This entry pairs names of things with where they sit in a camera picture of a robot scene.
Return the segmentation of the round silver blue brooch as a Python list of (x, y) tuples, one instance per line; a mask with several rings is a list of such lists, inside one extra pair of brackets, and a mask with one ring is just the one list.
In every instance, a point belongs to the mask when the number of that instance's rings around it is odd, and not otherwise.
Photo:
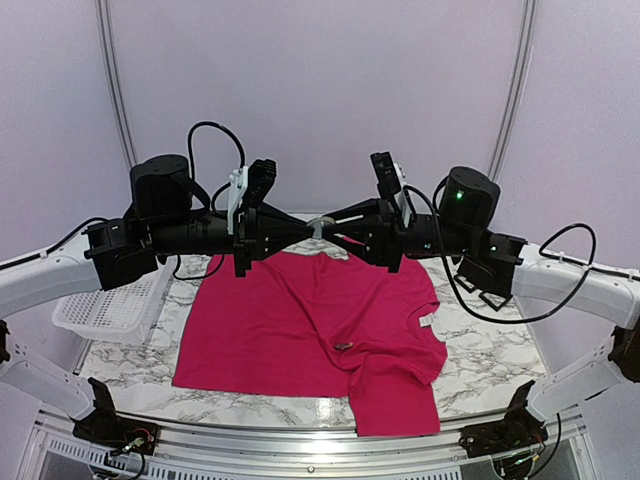
[(337, 352), (346, 352), (353, 349), (354, 347), (355, 347), (354, 342), (339, 343), (333, 346), (334, 350)]

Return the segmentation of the magenta t-shirt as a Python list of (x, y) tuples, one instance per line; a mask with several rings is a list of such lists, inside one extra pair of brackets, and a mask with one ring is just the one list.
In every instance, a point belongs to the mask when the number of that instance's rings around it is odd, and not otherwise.
[[(440, 430), (433, 385), (447, 359), (426, 269), (355, 256), (278, 253), (244, 278), (226, 262), (201, 283), (173, 385), (281, 397), (346, 398), (361, 436)], [(337, 352), (333, 346), (354, 342)]]

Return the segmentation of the gold brooch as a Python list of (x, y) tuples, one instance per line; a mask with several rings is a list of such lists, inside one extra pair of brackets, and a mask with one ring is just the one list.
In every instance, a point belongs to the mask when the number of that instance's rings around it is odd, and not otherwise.
[(306, 225), (312, 229), (311, 238), (314, 240), (323, 239), (323, 231), (325, 228), (333, 226), (336, 221), (330, 216), (318, 216), (307, 221)]

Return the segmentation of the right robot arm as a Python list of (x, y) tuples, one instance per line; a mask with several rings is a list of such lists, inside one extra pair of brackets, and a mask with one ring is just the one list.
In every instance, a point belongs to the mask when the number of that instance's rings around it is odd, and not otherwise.
[(499, 421), (462, 429), (469, 457), (496, 455), (547, 439), (546, 422), (562, 410), (622, 383), (639, 379), (639, 274), (551, 252), (489, 225), (500, 190), (483, 173), (455, 167), (414, 213), (393, 167), (376, 171), (379, 195), (330, 213), (314, 229), (368, 264), (397, 271), (403, 258), (438, 257), (455, 292), (475, 291), (551, 302), (606, 319), (613, 333), (591, 353), (558, 372), (532, 380), (514, 393)]

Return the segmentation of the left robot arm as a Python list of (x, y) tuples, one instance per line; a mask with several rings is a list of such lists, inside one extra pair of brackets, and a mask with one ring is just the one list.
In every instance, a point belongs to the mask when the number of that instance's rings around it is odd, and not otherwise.
[[(72, 294), (109, 291), (134, 283), (171, 256), (230, 255), (237, 275), (252, 262), (310, 238), (312, 227), (268, 204), (276, 178), (272, 160), (239, 166), (223, 190), (226, 210), (196, 181), (194, 150), (153, 157), (130, 171), (132, 203), (121, 218), (94, 217), (62, 240), (1, 266), (1, 316)], [(1, 326), (1, 381), (63, 411), (75, 437), (99, 445), (152, 448), (154, 423), (118, 415), (108, 387), (94, 378), (73, 378), (31, 353)]]

